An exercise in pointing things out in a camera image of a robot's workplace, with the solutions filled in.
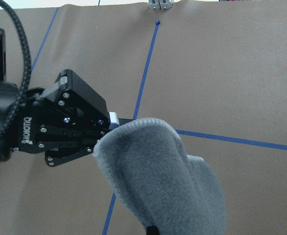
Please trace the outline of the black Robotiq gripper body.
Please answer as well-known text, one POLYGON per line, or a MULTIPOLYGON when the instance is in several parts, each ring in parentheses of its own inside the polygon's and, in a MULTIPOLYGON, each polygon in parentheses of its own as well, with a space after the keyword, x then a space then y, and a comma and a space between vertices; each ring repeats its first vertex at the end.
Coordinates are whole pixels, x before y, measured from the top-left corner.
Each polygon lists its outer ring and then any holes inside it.
POLYGON ((57 134, 52 131, 60 124, 60 112, 52 101, 41 96, 43 91, 43 88, 30 89, 18 113, 16 147, 22 152, 37 154, 60 148, 57 134))

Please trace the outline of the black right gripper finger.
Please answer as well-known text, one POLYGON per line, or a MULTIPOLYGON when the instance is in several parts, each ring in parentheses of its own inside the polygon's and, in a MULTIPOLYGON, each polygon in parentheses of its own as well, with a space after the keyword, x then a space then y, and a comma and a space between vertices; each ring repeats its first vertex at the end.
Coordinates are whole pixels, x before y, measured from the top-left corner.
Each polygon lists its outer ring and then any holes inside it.
POLYGON ((109 112, 105 99, 70 69, 61 71, 56 82, 46 88, 41 97, 53 102, 61 111, 69 111, 70 122, 81 129, 107 133, 132 121, 109 112))
POLYGON ((38 144, 45 152, 48 167, 56 167, 93 153, 99 137, 70 141, 41 141, 38 144))

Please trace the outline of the black own right gripper finger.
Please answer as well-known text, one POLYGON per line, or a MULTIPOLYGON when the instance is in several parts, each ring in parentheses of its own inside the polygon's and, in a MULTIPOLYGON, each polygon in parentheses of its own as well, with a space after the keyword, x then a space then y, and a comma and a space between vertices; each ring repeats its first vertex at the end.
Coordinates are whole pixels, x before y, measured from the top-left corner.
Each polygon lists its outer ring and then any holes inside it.
POLYGON ((159 235, 159 230, 156 226, 148 226, 146 228, 146 235, 159 235))

